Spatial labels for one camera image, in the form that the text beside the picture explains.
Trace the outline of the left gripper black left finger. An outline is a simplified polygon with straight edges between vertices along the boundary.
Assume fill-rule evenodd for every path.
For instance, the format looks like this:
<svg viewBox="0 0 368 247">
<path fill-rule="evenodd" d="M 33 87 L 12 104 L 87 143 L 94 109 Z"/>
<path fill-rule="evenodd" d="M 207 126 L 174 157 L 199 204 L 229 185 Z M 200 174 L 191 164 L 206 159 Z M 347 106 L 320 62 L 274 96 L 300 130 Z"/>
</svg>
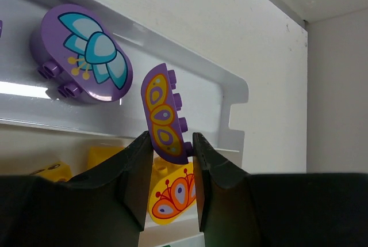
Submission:
<svg viewBox="0 0 368 247">
<path fill-rule="evenodd" d="M 137 246 L 144 230 L 153 147 L 148 132 L 73 177 L 1 177 L 2 246 Z"/>
</svg>

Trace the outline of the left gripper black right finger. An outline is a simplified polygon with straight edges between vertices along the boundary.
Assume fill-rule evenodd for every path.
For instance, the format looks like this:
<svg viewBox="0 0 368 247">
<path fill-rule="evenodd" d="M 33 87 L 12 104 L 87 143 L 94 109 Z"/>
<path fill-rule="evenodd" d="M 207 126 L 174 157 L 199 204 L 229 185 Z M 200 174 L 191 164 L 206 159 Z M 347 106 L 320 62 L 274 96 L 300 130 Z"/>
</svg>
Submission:
<svg viewBox="0 0 368 247">
<path fill-rule="evenodd" d="M 367 174 L 249 174 L 193 134 L 206 246 L 366 246 Z"/>
</svg>

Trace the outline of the small yellow lego piece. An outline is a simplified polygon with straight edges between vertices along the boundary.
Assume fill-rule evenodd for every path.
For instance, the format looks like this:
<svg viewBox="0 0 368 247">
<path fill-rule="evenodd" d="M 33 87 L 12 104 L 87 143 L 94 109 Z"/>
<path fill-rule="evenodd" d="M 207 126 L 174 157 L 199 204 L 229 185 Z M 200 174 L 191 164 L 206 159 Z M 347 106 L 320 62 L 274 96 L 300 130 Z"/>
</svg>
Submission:
<svg viewBox="0 0 368 247">
<path fill-rule="evenodd" d="M 93 146 L 87 156 L 87 170 L 101 164 L 124 149 L 123 146 Z"/>
</svg>

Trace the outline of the yellow long lego brick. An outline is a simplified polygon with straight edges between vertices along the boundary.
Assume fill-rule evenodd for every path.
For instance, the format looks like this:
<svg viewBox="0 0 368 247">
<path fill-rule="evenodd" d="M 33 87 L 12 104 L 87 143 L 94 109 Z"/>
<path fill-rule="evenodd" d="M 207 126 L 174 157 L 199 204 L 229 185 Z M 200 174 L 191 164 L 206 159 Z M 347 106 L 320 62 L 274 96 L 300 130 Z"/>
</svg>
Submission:
<svg viewBox="0 0 368 247">
<path fill-rule="evenodd" d="M 72 178 L 70 166 L 62 161 L 35 170 L 30 175 L 40 176 L 53 182 L 66 182 Z"/>
</svg>

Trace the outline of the yellow orange patterned lego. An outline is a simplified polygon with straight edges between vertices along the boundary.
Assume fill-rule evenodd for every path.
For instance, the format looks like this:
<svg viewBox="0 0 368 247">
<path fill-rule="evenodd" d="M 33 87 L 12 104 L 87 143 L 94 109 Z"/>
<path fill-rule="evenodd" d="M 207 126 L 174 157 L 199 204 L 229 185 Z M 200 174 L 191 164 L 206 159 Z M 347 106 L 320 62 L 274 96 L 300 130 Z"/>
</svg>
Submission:
<svg viewBox="0 0 368 247">
<path fill-rule="evenodd" d="M 147 212 L 154 223 L 167 225 L 196 203 L 194 166 L 153 160 Z"/>
</svg>

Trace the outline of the purple butterfly wing lego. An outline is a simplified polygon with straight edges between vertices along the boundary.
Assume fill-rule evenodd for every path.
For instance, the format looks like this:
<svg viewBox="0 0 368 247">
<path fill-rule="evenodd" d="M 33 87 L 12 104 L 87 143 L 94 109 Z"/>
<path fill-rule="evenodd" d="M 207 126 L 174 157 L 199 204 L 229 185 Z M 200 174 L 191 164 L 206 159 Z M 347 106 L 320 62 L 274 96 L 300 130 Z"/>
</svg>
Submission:
<svg viewBox="0 0 368 247">
<path fill-rule="evenodd" d="M 183 138 L 188 131 L 185 117 L 179 117 L 182 99 L 174 93 L 177 78 L 165 63 L 152 68 L 141 84 L 141 98 L 148 132 L 156 153 L 165 161 L 186 165 L 193 155 L 193 146 Z"/>
</svg>

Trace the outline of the purple round lego piece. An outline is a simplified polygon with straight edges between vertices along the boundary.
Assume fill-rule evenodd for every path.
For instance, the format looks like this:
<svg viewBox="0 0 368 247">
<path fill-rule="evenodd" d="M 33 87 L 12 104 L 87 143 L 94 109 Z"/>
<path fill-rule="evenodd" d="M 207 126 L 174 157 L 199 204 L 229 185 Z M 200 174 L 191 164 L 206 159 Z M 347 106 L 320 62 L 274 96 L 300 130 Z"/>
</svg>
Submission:
<svg viewBox="0 0 368 247">
<path fill-rule="evenodd" d="M 32 32 L 37 71 L 57 82 L 64 98 L 114 102 L 131 88 L 131 61 L 96 14 L 73 4 L 50 9 Z"/>
</svg>

